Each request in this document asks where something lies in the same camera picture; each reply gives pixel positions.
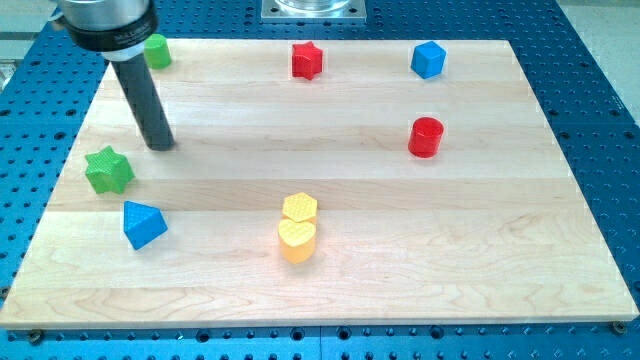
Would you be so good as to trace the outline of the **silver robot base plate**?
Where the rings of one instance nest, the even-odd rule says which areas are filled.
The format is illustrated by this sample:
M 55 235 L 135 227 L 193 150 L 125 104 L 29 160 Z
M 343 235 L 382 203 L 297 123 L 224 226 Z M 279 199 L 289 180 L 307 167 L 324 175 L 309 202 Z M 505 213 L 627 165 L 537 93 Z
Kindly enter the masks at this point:
M 365 21 L 365 0 L 262 0 L 264 22 L 287 21 Z

